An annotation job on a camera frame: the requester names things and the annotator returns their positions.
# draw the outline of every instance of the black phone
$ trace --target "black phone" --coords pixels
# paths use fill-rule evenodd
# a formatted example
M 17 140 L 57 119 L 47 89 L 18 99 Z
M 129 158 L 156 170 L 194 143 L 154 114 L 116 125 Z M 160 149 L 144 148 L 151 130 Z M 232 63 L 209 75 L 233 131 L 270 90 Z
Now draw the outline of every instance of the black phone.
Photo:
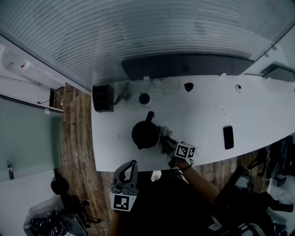
M 232 126 L 228 125 L 223 127 L 223 137 L 224 137 L 224 148 L 231 149 L 234 147 L 234 134 L 232 131 Z

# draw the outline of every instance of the wooden floor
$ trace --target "wooden floor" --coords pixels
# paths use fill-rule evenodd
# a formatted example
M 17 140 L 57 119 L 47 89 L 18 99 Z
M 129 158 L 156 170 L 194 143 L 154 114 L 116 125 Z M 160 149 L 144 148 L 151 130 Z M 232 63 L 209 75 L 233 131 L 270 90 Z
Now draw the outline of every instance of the wooden floor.
M 112 219 L 109 193 L 112 183 L 112 172 L 97 172 L 95 169 L 92 130 L 91 130 L 91 97 L 69 85 L 58 90 L 63 96 L 55 96 L 54 107 L 64 110 L 61 143 L 61 168 L 59 173 L 70 184 L 68 194 L 74 204 L 84 200 L 90 201 L 87 214 L 100 218 L 100 224 L 90 224 L 91 236 L 107 235 Z M 257 151 L 228 160 L 194 167 L 203 177 L 221 190 L 227 183 L 238 164 L 247 167 L 255 159 Z M 251 170 L 254 179 L 254 190 L 264 192 L 268 182 L 257 177 L 260 166 Z

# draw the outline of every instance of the kettle handle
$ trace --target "kettle handle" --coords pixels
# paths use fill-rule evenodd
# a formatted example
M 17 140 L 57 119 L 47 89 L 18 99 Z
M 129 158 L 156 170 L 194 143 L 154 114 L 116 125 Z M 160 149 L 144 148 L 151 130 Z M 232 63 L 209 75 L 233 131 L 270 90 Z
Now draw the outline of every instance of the kettle handle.
M 147 118 L 146 121 L 148 122 L 152 122 L 152 119 L 155 117 L 155 113 L 154 112 L 148 112 L 147 114 Z

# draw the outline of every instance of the fabric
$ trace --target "fabric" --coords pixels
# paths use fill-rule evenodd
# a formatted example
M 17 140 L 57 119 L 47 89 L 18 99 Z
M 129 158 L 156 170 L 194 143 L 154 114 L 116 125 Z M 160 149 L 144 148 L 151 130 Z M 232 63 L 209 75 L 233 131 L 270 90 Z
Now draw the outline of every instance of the fabric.
M 124 235 L 202 235 L 212 219 L 205 203 L 177 171 L 166 171 L 158 181 L 139 191 L 124 217 Z

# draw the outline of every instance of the door handle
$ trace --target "door handle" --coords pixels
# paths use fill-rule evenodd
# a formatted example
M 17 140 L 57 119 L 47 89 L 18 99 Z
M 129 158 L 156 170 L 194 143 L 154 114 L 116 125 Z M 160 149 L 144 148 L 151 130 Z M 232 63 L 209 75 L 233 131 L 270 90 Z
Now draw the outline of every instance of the door handle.
M 14 179 L 12 164 L 10 162 L 7 163 L 7 170 L 8 170 L 9 179 L 10 180 Z

